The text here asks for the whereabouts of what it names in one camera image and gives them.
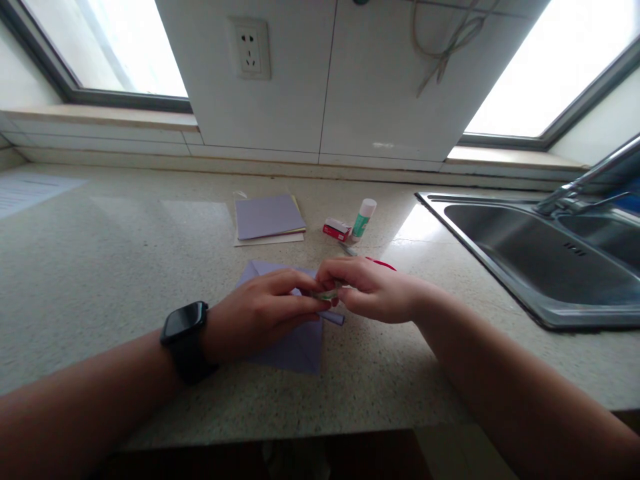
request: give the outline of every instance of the glue stick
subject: glue stick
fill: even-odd
[[[351,230],[351,239],[353,241],[360,241],[362,235],[365,233],[365,229],[367,228],[367,224],[375,211],[377,203],[372,199],[364,199],[362,200],[362,205],[360,205],[360,212],[358,212],[358,216],[355,219],[355,224],[353,225],[353,230]]]

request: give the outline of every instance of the sink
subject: sink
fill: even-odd
[[[632,226],[602,217],[543,218],[531,209],[535,201],[416,196],[544,328],[640,327],[637,270],[612,256],[628,252],[633,261],[640,242]]]
[[[604,216],[564,215],[558,222],[640,272],[640,227]]]

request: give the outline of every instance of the small red box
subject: small red box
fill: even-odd
[[[349,236],[349,232],[351,232],[351,227],[339,220],[328,218],[322,227],[322,231],[330,237],[345,241]]]

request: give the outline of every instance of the watch strap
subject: watch strap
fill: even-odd
[[[178,375],[187,385],[195,385],[218,370],[218,365],[207,362],[197,331],[172,342],[168,348]]]

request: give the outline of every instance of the bright window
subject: bright window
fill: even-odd
[[[551,0],[465,133],[540,137],[639,33],[638,0]]]
[[[82,89],[187,97],[154,0],[22,0]]]

